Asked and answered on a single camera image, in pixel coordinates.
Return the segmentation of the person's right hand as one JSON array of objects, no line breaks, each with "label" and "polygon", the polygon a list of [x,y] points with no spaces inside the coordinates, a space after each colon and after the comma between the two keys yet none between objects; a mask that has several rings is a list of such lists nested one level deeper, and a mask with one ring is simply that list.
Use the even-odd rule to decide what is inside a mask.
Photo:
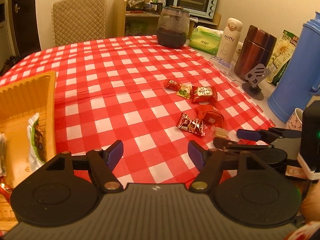
[{"label": "person's right hand", "polygon": [[300,211],[308,222],[320,220],[320,181],[311,184]]}]

